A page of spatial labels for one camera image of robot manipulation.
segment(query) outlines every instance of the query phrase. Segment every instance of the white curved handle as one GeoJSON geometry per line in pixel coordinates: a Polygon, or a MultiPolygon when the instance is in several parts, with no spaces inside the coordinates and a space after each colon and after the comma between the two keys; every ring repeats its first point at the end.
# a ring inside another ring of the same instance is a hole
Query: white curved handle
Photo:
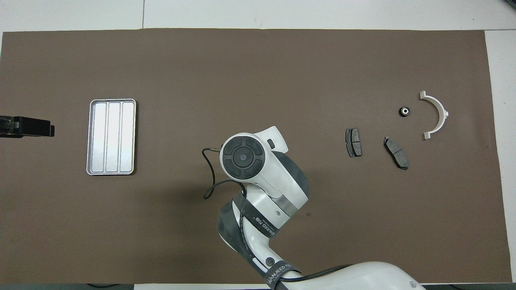
{"type": "Polygon", "coordinates": [[[432,103],[437,108],[437,111],[439,112],[439,122],[437,123],[436,127],[432,131],[423,133],[423,135],[425,136],[425,140],[426,140],[426,139],[430,139],[430,134],[437,132],[444,125],[444,120],[446,120],[446,118],[448,118],[449,114],[448,114],[448,111],[446,111],[444,109],[443,104],[441,104],[441,102],[439,102],[439,100],[437,100],[436,98],[426,95],[426,91],[422,91],[420,93],[420,97],[421,97],[421,100],[426,100],[426,101],[432,103]]]}

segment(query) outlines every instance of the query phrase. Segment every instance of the silver rectangular tray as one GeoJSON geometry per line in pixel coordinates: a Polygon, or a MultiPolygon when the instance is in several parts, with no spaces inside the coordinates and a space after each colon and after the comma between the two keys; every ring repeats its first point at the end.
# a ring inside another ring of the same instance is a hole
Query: silver rectangular tray
{"type": "Polygon", "coordinates": [[[135,100],[91,101],[86,172],[89,175],[133,173],[135,134],[135,100]]]}

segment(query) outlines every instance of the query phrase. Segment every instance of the brown mat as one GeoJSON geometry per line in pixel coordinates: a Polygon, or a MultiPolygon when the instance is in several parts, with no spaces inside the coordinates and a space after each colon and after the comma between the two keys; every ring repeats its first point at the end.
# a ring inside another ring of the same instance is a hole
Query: brown mat
{"type": "Polygon", "coordinates": [[[311,188],[271,246],[304,274],[384,261],[420,282],[511,280],[483,31],[4,33],[0,96],[3,115],[56,126],[0,139],[0,283],[262,283],[217,234],[239,189],[204,201],[200,151],[271,125],[311,188]],[[422,90],[450,113],[430,140],[422,90]],[[85,172],[89,103],[110,98],[138,102],[132,176],[85,172]]]}

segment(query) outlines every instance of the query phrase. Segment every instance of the gray band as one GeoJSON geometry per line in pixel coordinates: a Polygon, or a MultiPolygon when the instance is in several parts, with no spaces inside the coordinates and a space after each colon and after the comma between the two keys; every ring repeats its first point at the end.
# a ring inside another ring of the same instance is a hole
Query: gray band
{"type": "Polygon", "coordinates": [[[280,278],[289,271],[299,272],[292,263],[287,261],[278,261],[267,271],[267,273],[265,273],[265,283],[274,290],[276,288],[276,284],[280,281],[280,278]]]}
{"type": "Polygon", "coordinates": [[[240,212],[262,234],[269,238],[274,238],[279,232],[279,229],[265,218],[243,195],[238,194],[233,198],[233,201],[240,212]]]}

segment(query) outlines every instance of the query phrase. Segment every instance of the white robot link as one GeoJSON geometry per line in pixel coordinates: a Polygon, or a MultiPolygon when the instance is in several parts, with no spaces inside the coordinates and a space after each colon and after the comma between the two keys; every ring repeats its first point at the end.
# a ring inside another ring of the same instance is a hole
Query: white robot link
{"type": "Polygon", "coordinates": [[[382,262],[343,265],[303,276],[271,250],[269,240],[310,196],[305,175],[285,155],[287,151],[275,126],[255,134],[233,135],[220,150],[203,149],[214,183],[204,198],[224,182],[235,182],[242,188],[220,209],[218,232],[222,240],[244,257],[272,290],[425,290],[398,267],[382,262]],[[220,152],[220,164],[230,179],[215,183],[206,150],[220,152]]]}

